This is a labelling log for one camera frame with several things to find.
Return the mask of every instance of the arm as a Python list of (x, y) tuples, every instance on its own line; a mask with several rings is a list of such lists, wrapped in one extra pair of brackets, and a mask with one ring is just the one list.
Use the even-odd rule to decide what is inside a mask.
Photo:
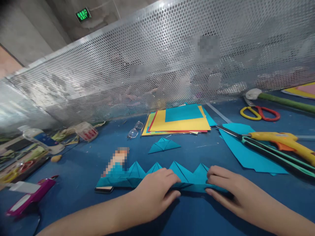
[(68, 215), (45, 229), (38, 236), (106, 235), (154, 220), (180, 196), (168, 190), (180, 179), (170, 169), (148, 174), (138, 187), (120, 197)]
[(245, 177), (212, 166), (208, 182), (234, 195), (230, 200), (213, 189), (206, 192), (238, 217), (278, 236), (315, 235), (315, 224), (290, 210)]

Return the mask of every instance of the folded paper triangle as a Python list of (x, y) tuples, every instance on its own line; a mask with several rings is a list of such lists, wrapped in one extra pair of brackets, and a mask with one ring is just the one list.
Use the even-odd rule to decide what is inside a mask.
[(166, 138), (161, 138), (158, 142), (154, 143), (148, 152), (154, 153), (154, 152), (159, 152), (159, 151), (165, 151), (173, 148), (180, 148), (181, 146), (177, 143), (175, 143), (172, 140), (168, 140)]
[[(141, 180), (148, 174), (151, 174), (161, 169), (159, 163), (155, 163), (147, 173), (141, 168), (138, 162), (131, 165), (128, 171), (123, 171), (119, 163), (115, 165), (106, 177), (100, 178), (97, 187), (132, 187), (136, 188)], [(191, 191), (204, 193), (205, 188), (213, 188), (220, 192), (227, 193), (227, 190), (216, 185), (206, 184), (208, 167), (200, 164), (194, 173), (190, 172), (178, 162), (173, 161), (170, 169), (180, 178), (181, 183), (176, 183), (172, 188), (179, 189), (180, 191)]]

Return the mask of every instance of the metal mesh screen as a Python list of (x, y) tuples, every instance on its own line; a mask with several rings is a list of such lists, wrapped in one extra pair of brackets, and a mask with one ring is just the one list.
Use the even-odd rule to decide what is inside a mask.
[(314, 7), (159, 1), (9, 79), (67, 126), (299, 85), (314, 80)]
[(22, 125), (40, 129), (61, 126), (6, 79), (0, 80), (0, 88), (0, 134), (18, 133), (17, 128)]

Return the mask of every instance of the exit sign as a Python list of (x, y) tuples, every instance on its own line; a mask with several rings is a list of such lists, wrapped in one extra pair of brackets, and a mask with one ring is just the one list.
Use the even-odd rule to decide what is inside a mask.
[(75, 15), (78, 18), (80, 23), (91, 18), (91, 15), (90, 15), (89, 10), (87, 8), (84, 8), (81, 11), (78, 11)]

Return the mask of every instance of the bottle cap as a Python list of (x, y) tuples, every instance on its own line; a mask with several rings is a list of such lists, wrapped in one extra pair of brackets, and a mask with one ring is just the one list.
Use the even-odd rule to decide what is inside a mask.
[(19, 131), (25, 131), (25, 130), (28, 130), (30, 127), (28, 125), (24, 125), (24, 126), (21, 126), (19, 128), (17, 128)]

